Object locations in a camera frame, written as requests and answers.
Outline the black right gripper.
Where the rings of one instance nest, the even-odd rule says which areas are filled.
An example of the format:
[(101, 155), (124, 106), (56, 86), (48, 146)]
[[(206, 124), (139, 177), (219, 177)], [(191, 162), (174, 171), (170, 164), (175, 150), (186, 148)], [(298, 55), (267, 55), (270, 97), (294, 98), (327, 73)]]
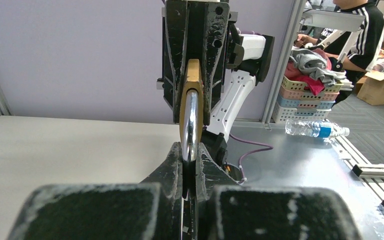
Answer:
[(239, 55), (237, 13), (227, 0), (165, 0), (162, 9), (163, 98), (180, 122), (180, 104), (187, 63), (200, 61), (204, 76), (204, 125), (221, 99), (225, 71), (235, 68)]

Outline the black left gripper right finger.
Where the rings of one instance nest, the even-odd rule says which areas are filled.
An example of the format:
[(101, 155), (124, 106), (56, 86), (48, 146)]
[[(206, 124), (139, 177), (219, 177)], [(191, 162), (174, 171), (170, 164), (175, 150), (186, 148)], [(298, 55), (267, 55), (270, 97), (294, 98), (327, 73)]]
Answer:
[(359, 240), (334, 185), (331, 151), (276, 149), (238, 184), (202, 150), (196, 162), (199, 240)]

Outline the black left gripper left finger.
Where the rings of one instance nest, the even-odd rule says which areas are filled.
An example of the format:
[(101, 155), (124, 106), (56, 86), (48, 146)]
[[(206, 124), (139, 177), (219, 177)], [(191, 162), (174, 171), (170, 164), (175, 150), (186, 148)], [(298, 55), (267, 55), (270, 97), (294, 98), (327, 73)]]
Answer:
[(182, 151), (139, 183), (49, 184), (24, 202), (10, 240), (181, 239)]

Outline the brass padlock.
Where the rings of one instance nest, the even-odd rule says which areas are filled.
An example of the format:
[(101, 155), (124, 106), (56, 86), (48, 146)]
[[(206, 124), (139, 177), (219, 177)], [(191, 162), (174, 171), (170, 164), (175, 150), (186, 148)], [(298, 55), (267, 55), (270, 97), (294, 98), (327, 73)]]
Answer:
[(199, 59), (190, 59), (187, 63), (179, 116), (182, 158), (185, 163), (191, 163), (197, 159), (204, 127), (204, 93)]

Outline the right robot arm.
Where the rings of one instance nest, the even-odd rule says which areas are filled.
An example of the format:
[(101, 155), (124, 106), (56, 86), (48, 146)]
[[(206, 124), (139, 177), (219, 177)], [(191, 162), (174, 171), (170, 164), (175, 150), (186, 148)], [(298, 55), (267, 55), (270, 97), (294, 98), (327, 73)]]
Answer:
[(268, 74), (274, 37), (236, 28), (227, 0), (166, 0), (162, 8), (164, 100), (181, 122), (187, 64), (199, 63), (203, 95), (201, 142), (219, 165), (227, 159), (232, 125), (249, 93)]

